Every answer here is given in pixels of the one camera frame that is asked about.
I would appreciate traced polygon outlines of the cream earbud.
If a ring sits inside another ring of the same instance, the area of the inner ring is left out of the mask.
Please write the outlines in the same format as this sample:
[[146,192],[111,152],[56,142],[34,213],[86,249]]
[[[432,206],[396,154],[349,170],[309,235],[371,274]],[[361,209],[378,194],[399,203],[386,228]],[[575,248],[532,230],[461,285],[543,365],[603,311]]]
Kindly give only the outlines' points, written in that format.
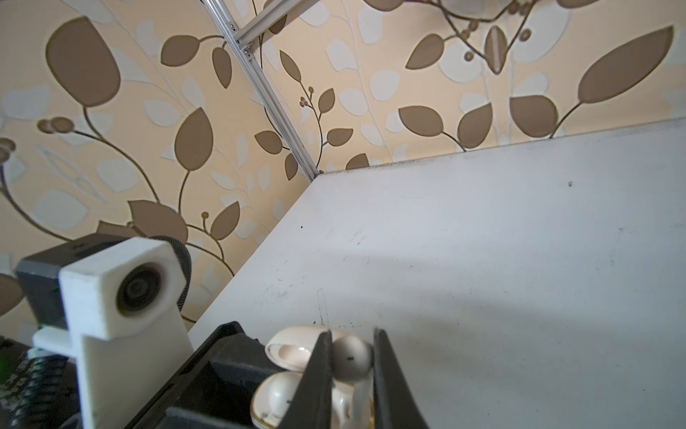
[[268,388],[270,413],[278,419],[285,417],[296,394],[302,375],[294,372],[281,372],[275,375]]
[[365,340],[347,335],[332,343],[332,371],[335,380],[353,386],[348,417],[341,428],[368,428],[371,418],[373,348]]

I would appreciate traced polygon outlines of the cream earbud charging case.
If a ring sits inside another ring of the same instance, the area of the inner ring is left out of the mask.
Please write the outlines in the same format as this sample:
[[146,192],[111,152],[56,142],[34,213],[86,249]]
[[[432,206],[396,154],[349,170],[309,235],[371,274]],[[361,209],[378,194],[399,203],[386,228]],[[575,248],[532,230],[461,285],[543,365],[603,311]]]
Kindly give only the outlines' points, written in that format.
[[[257,428],[275,428],[295,396],[314,350],[316,340],[326,328],[295,325],[275,334],[265,346],[268,359],[280,371],[259,385],[251,400],[250,414]],[[332,426],[334,428],[371,428],[373,426],[372,345],[343,330],[332,330],[333,386]]]

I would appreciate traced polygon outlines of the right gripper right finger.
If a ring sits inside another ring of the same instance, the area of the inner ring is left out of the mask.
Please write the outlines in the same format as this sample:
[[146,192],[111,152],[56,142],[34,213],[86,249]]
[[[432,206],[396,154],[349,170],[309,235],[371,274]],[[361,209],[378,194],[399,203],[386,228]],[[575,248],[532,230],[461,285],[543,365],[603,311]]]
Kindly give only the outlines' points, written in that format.
[[373,402],[376,429],[427,429],[387,332],[373,334]]

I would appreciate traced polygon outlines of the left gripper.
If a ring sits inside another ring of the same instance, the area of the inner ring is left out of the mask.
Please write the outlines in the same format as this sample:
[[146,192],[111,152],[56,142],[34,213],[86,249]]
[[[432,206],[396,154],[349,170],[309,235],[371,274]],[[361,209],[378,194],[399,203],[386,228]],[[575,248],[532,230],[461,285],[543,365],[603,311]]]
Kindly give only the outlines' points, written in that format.
[[128,428],[252,428],[251,402],[282,371],[242,326],[218,326]]

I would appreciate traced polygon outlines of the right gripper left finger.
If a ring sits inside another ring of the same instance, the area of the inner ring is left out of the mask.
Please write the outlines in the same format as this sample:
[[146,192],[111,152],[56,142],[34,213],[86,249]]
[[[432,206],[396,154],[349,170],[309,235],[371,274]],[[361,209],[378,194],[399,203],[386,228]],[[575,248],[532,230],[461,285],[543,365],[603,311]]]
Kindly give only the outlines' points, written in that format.
[[322,332],[317,338],[298,389],[278,429],[330,428],[332,354],[332,332]]

